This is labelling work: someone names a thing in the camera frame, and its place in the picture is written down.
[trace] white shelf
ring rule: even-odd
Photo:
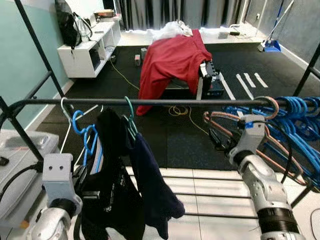
[[[92,32],[91,41],[80,43],[74,50],[67,45],[57,49],[69,78],[96,78],[114,52],[113,46],[117,46],[121,36],[119,21],[99,22],[92,28]],[[97,50],[100,58],[100,64],[96,69],[89,54],[92,48]]]

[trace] dark curtain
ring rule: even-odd
[[[182,20],[192,29],[235,24],[244,0],[115,0],[126,30],[160,29]]]

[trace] white tape line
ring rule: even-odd
[[[245,90],[246,94],[248,94],[249,98],[251,100],[254,99],[254,96],[252,95],[252,93],[250,92],[249,88],[247,87],[247,85],[245,84],[245,82],[242,80],[241,76],[239,74],[236,75],[236,78],[239,80],[240,84],[242,85],[243,89]]]
[[[268,88],[268,85],[262,80],[258,73],[255,73],[254,75],[264,88]]]
[[[252,87],[252,88],[255,88],[256,85],[254,84],[254,82],[251,80],[250,76],[248,73],[244,73],[244,76],[245,76],[245,79],[247,80],[247,82],[249,83],[249,85]]]
[[[221,72],[220,72],[220,75],[219,75],[219,76],[220,76],[220,81],[221,81],[224,89],[226,90],[226,93],[228,94],[229,98],[230,98],[231,100],[233,100],[233,101],[236,100],[234,94],[233,94],[232,91],[230,90],[230,88],[229,88],[229,86],[228,86],[228,84],[227,84],[227,82],[226,82],[226,80],[225,80],[225,78],[224,78],[224,76],[222,75]],[[237,111],[237,113],[238,113],[238,116],[239,116],[239,117],[243,117],[243,116],[244,116],[244,114],[242,113],[242,111]]]

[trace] gray machine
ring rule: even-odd
[[[40,153],[55,153],[59,137],[45,132],[27,132]],[[0,157],[7,161],[0,165],[0,189],[20,170],[37,162],[36,157],[14,130],[1,130]],[[29,170],[19,176],[9,186],[0,203],[0,232],[2,234],[12,228],[19,228],[28,211],[42,190],[41,175]]]
[[[250,190],[261,228],[261,240],[305,240],[299,233],[283,185],[277,181],[275,172],[254,154],[265,135],[264,117],[245,115],[241,118],[241,123],[241,137],[228,149],[226,155],[229,162],[238,167],[239,174]],[[49,208],[42,213],[29,233],[29,240],[68,239],[66,233],[71,225],[70,219],[82,206],[72,184],[69,164],[71,159],[68,154],[50,154],[44,159],[43,182],[48,192]],[[61,171],[61,174],[60,163],[65,163],[62,166],[65,171]],[[54,193],[57,191],[57,183],[63,186],[58,194]]]

